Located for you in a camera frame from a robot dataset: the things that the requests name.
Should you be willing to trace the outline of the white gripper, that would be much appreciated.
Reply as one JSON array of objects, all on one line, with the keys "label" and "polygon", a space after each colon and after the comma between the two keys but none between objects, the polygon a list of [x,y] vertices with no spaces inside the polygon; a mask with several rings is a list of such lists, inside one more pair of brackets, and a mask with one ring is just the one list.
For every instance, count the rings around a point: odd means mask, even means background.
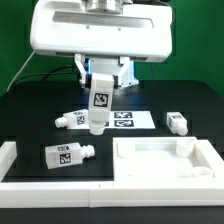
[{"label": "white gripper", "polygon": [[84,0],[39,0],[30,44],[42,55],[74,56],[82,88],[89,85],[87,57],[117,58],[114,87],[128,83],[130,59],[162,62],[172,52],[172,9],[125,4],[120,14],[86,9]]}]

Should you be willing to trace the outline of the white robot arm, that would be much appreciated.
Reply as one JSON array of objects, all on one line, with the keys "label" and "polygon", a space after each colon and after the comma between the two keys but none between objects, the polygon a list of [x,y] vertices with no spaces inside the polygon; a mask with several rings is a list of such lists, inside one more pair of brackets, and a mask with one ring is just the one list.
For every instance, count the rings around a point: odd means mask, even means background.
[{"label": "white robot arm", "polygon": [[172,7],[163,0],[38,0],[30,44],[40,55],[72,57],[85,87],[92,73],[136,85],[134,63],[172,52]]}]

